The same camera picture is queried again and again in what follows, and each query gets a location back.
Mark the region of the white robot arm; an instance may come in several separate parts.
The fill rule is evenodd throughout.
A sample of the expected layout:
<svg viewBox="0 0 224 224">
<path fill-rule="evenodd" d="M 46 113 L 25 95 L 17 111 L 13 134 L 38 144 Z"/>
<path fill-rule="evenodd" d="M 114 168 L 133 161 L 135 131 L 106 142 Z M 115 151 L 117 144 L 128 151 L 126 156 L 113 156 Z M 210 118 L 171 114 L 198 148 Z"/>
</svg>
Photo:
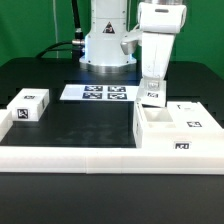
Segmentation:
<svg viewBox="0 0 224 224">
<path fill-rule="evenodd" d="M 165 77 L 173 43 L 184 26 L 183 0 L 140 0 L 136 24 L 131 25 L 132 0 L 91 0 L 91 28 L 84 39 L 80 65 L 92 71 L 114 73 L 136 64 L 141 48 L 142 75 Z"/>
</svg>

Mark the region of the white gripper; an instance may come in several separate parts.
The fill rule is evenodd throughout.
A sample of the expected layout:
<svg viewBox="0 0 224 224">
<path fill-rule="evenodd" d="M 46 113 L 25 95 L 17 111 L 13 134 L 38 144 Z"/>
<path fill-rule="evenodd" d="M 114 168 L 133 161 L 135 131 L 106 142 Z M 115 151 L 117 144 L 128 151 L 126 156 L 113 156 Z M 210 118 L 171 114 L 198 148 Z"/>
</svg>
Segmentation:
<svg viewBox="0 0 224 224">
<path fill-rule="evenodd" d="M 174 43 L 172 34 L 142 33 L 142 75 L 163 80 Z"/>
</svg>

